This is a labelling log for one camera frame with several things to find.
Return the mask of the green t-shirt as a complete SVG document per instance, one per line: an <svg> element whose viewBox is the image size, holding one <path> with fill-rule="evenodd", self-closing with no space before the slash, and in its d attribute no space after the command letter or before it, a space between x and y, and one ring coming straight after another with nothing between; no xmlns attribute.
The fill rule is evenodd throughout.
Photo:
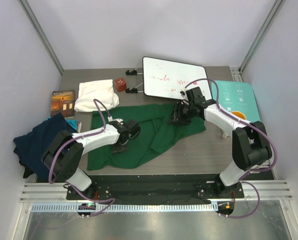
<svg viewBox="0 0 298 240"><path fill-rule="evenodd" d="M134 169L158 157L173 147L180 139L206 130L204 120L194 118L190 125L168 124L173 104L148 104L121 106L109 112L113 118L135 120L141 128L139 136L128 142L128 150L112 153L106 145L88 153L87 170L100 170L105 166Z"/></svg>

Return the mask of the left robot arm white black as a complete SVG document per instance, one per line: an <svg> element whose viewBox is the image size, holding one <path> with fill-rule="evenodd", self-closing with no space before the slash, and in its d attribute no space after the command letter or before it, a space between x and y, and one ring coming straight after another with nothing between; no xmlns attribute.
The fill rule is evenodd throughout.
<svg viewBox="0 0 298 240"><path fill-rule="evenodd" d="M91 199L96 192L96 184L81 169L81 157L103 146L113 146L119 152L127 143L137 138L141 132L135 120L109 118L109 123L95 130L70 133L62 130L42 154L41 161L49 169L49 181L58 180L70 185L82 198Z"/></svg>

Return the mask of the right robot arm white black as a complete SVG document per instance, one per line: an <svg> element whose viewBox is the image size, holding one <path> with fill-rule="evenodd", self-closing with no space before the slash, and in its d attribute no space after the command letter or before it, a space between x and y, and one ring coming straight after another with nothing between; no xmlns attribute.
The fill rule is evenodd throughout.
<svg viewBox="0 0 298 240"><path fill-rule="evenodd" d="M232 162L214 180L214 192L227 197L238 182L251 170L272 157L265 126L250 122L223 109L214 99L206 99L199 87L183 89L183 100L175 102L170 124L189 125L193 118L213 123L232 140Z"/></svg>

